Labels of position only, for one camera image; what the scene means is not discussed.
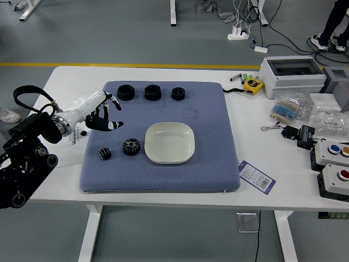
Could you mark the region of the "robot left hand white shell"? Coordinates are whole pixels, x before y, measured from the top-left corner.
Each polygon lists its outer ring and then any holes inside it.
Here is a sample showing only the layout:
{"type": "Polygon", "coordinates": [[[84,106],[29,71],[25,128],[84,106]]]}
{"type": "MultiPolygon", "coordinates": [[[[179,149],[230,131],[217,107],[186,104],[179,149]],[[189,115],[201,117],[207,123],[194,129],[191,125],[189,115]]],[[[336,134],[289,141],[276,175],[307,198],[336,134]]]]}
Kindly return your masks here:
{"type": "Polygon", "coordinates": [[[111,101],[117,110],[121,110],[113,94],[96,91],[76,99],[63,112],[55,114],[52,119],[63,136],[71,134],[76,124],[81,122],[84,122],[89,129],[109,132],[121,127],[124,123],[109,120],[108,101],[111,101]]]}

